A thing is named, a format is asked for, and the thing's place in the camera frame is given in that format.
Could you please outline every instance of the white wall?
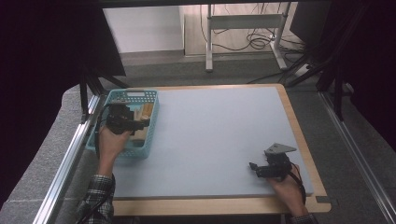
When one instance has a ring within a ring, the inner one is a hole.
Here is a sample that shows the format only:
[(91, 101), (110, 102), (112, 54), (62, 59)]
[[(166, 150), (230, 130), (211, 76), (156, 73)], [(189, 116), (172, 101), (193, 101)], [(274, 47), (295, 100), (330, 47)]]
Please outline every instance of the white wall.
[(105, 8), (119, 53), (183, 49), (179, 7)]

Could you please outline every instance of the light blue board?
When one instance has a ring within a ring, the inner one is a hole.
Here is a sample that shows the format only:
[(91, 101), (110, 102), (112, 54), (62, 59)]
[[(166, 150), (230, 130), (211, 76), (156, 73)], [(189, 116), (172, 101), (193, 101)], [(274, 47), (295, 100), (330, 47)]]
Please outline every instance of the light blue board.
[(303, 159), (275, 87), (159, 91), (160, 111), (145, 160), (117, 160), (115, 197), (264, 196), (274, 191), (248, 163), (266, 165), (273, 143), (300, 165)]

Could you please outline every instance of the human arm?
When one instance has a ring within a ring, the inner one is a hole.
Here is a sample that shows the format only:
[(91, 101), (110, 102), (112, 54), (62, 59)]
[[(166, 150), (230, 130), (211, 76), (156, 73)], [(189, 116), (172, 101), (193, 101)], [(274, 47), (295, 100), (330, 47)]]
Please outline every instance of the human arm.
[[(300, 176), (298, 165), (292, 165), (291, 167), (291, 172)], [(292, 215), (291, 223), (318, 223), (313, 215), (308, 213), (300, 188), (290, 175), (287, 175), (282, 181), (276, 178), (267, 178), (267, 181), (273, 187), (279, 200), (288, 207)]]
[(122, 152), (131, 132), (114, 134), (107, 127), (100, 130), (99, 165), (90, 185), (78, 206), (78, 223), (111, 223), (113, 218), (113, 195), (116, 182), (113, 172), (115, 159)]

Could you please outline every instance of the metal rail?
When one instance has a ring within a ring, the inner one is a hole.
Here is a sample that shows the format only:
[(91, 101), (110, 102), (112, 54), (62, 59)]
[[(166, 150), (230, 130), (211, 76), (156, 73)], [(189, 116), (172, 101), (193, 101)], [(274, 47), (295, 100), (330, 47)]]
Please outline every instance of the metal rail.
[[(91, 98), (91, 101), (89, 103), (90, 114), (92, 114), (92, 112), (98, 106), (99, 101), (100, 101), (99, 96), (93, 96)], [(84, 136), (88, 131), (91, 122), (92, 122), (92, 118), (89, 118), (87, 121), (85, 121), (85, 123), (78, 125), (75, 135), (73, 136), (69, 148), (67, 149), (64, 155), (64, 159), (62, 160), (62, 163), (58, 169), (58, 172), (56, 173), (49, 187), (49, 191), (47, 192), (47, 195), (44, 198), (44, 201), (41, 204), (41, 207), (38, 210), (37, 215), (35, 216), (35, 220), (33, 221), (34, 224), (47, 223), (49, 221), (52, 211), (55, 207), (55, 204), (57, 203), (59, 195), (63, 189), (64, 182), (66, 181), (69, 175), (69, 171), (75, 161), (75, 158), (78, 154), (78, 150), (82, 145)]]
[(381, 183), (375, 177), (375, 174), (371, 170), (370, 165), (367, 163), (366, 159), (364, 159), (364, 156), (361, 154), (360, 148), (350, 134), (347, 126), (337, 117), (337, 115), (332, 110), (332, 100), (327, 94), (323, 92), (320, 92), (319, 96), (322, 99), (323, 103), (326, 105), (327, 111), (329, 112), (336, 129), (342, 135), (343, 140), (346, 143), (346, 147), (350, 155), (352, 156), (352, 159), (354, 160), (359, 171), (361, 172), (361, 175), (366, 182), (367, 187), (372, 192), (379, 206), (379, 209), (382, 211), (385, 219), (388, 223), (396, 223), (396, 210), (391, 199), (385, 192)]

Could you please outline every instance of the blue plastic basket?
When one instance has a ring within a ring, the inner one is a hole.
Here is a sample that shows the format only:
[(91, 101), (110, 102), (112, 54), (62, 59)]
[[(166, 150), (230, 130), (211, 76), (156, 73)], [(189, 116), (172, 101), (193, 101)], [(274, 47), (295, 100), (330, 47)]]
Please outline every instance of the blue plastic basket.
[[(158, 102), (158, 92), (156, 91), (130, 91), (128, 89), (122, 90), (113, 90), (107, 96), (106, 104), (126, 104), (131, 111), (134, 111), (135, 108), (138, 108), (146, 103), (154, 103), (150, 123), (148, 126), (148, 131), (146, 135), (146, 140), (144, 144), (140, 143), (137, 145), (132, 140), (128, 140), (125, 144), (124, 150), (119, 155), (120, 158), (130, 158), (130, 159), (145, 159), (149, 156), (149, 150), (151, 146), (152, 137), (154, 135), (155, 123), (157, 120), (158, 110), (160, 104)], [(102, 118), (105, 118), (108, 114), (108, 110), (106, 109), (103, 113)], [(94, 141), (94, 130), (92, 129), (91, 135), (88, 138), (88, 142), (85, 148), (90, 150), (95, 150), (95, 141)]]

